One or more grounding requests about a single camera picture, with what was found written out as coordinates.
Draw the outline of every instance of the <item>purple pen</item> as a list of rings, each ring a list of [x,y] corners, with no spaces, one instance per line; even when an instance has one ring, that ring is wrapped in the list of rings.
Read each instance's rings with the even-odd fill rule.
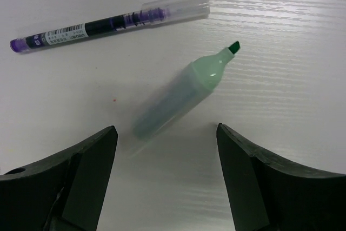
[[[209,12],[209,0],[160,0],[143,4],[140,11],[17,38],[10,46],[14,52],[25,52],[134,27],[207,17]]]

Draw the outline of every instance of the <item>clear pen cap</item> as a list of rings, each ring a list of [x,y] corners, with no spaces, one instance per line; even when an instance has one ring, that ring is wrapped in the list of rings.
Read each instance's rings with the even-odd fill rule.
[[[159,0],[145,3],[142,10],[159,10],[163,19],[153,19],[151,25],[207,17],[209,0]]]

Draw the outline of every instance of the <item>highlighter tip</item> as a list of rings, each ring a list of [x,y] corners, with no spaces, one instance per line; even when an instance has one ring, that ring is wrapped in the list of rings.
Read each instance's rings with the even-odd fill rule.
[[[236,54],[240,49],[240,43],[239,41],[233,43],[228,49],[231,51],[231,53]]]

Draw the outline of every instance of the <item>white table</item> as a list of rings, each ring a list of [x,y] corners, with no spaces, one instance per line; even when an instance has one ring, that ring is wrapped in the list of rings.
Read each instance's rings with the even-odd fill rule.
[[[219,122],[293,161],[346,173],[346,0],[210,0],[205,20],[27,55],[9,48],[148,1],[0,0],[2,173],[108,125],[121,136],[152,91],[235,40],[242,49],[212,96],[132,160],[117,152],[98,230],[234,230]]]

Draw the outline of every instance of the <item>light green cap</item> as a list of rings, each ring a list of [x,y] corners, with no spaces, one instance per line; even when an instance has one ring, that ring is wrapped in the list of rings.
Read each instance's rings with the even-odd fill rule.
[[[240,44],[237,41],[215,55],[204,56],[192,62],[195,76],[201,85],[213,92],[222,79],[226,64],[234,58],[239,49]]]

